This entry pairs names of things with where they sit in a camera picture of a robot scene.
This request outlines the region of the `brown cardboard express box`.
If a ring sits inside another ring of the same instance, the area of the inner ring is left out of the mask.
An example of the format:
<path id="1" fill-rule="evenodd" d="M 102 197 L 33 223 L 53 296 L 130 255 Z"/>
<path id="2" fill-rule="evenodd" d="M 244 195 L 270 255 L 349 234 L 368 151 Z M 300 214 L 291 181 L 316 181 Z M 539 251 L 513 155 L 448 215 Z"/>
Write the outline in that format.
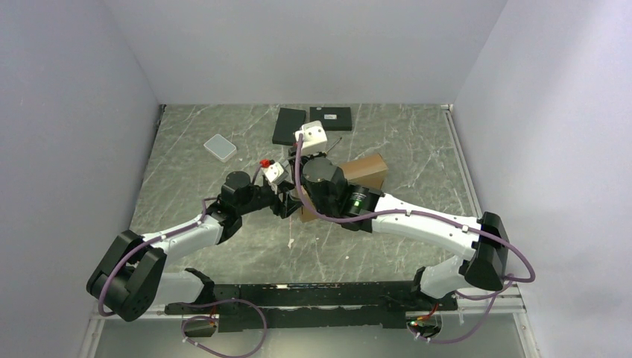
<path id="1" fill-rule="evenodd" d="M 324 156 L 305 159 L 300 168 L 301 190 L 312 208 L 301 207 L 301 221 L 372 213 L 387 174 L 388 166 L 380 154 L 340 165 Z"/>

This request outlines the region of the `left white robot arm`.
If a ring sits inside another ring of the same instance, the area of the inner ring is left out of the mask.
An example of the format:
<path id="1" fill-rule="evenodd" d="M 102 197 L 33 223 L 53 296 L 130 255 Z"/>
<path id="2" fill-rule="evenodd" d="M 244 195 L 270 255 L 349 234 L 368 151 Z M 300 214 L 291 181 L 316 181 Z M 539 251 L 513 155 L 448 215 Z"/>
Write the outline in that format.
<path id="1" fill-rule="evenodd" d="M 122 231 L 90 275 L 87 292 L 103 317 L 134 321 L 167 286 L 165 268 L 202 248 L 226 242 L 241 228 L 243 217 L 263 209 L 285 219 L 301 203 L 291 197 L 296 187 L 288 174 L 276 181 L 254 183 L 246 172 L 231 172 L 214 198 L 202 201 L 193 219 L 155 233 Z"/>

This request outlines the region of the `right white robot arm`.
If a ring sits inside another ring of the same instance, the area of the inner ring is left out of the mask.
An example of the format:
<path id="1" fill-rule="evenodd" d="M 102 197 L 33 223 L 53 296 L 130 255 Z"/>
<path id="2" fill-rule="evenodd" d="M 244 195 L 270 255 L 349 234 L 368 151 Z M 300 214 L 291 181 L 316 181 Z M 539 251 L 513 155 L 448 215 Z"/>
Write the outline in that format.
<path id="1" fill-rule="evenodd" d="M 379 189 L 350 183 L 342 169 L 325 157 L 305 162 L 299 174 L 320 218 L 351 231 L 417 239 L 452 254 L 416 273 L 410 293 L 417 308 L 427 310 L 458 289 L 503 289 L 508 236 L 499 215 L 486 212 L 476 218 L 427 210 Z"/>

